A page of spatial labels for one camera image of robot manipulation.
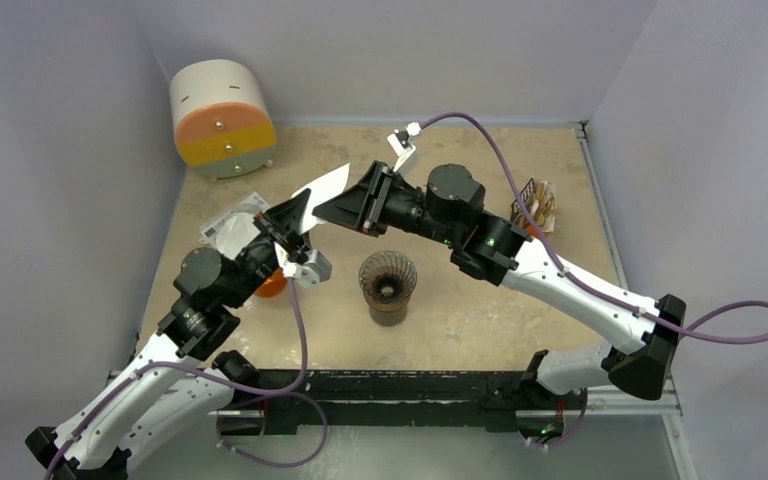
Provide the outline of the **clear plastic filter packet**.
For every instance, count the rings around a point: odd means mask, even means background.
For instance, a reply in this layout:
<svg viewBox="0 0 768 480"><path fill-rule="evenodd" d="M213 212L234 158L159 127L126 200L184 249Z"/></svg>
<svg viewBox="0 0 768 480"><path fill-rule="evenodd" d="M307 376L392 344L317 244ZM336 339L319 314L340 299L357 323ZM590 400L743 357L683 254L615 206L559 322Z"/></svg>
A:
<svg viewBox="0 0 768 480"><path fill-rule="evenodd" d="M199 229L199 242L201 244L213 244L224 224L239 213L256 214L269 208L270 204L262 196L257 192L250 192L212 220L203 224Z"/></svg>

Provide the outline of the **orange glass carafe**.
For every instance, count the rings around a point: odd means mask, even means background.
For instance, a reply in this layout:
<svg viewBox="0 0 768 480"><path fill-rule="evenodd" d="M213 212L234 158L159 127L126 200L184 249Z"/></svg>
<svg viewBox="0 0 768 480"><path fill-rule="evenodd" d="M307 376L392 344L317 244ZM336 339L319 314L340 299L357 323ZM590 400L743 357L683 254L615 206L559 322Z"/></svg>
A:
<svg viewBox="0 0 768 480"><path fill-rule="evenodd" d="M260 298L271 298L280 294L286 288L286 285L287 279L284 276L283 270L278 269L257 288L254 294Z"/></svg>

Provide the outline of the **grey glass carafe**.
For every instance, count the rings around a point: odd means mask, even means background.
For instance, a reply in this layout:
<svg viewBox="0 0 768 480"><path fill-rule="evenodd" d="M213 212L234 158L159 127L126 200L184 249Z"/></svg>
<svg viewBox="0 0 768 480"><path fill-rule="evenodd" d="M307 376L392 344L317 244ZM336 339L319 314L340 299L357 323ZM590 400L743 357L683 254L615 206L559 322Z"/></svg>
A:
<svg viewBox="0 0 768 480"><path fill-rule="evenodd" d="M378 311L370 310L372 321L381 327L395 327L404 322L408 314L408 309L403 308L397 311Z"/></svg>

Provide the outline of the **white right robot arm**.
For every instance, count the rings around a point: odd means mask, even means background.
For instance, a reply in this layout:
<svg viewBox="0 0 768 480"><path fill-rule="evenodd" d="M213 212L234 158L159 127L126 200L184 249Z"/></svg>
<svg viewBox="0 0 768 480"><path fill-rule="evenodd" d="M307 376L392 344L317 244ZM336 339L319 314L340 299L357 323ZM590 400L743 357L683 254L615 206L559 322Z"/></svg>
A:
<svg viewBox="0 0 768 480"><path fill-rule="evenodd" d="M442 243L465 275L534 297L602 337L588 348L536 355L521 381L529 404L544 407L572 390L603 385L660 399L685 303L672 295L655 300L633 294L569 263L555 266L542 242L485 210L485 193L462 165L435 167L420 189L376 161L357 184L313 214L372 237L394 227Z"/></svg>

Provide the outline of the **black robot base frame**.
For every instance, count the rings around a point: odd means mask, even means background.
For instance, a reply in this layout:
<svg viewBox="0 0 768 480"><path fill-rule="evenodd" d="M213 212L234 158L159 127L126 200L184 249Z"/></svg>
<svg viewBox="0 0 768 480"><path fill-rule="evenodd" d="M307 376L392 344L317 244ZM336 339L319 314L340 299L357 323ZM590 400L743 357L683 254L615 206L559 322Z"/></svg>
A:
<svg viewBox="0 0 768 480"><path fill-rule="evenodd" d="M260 402L240 392L229 406L243 410L268 435L322 425L473 427L544 443L561 437L565 416L588 399L583 392L549 392L531 370L310 369L296 392Z"/></svg>

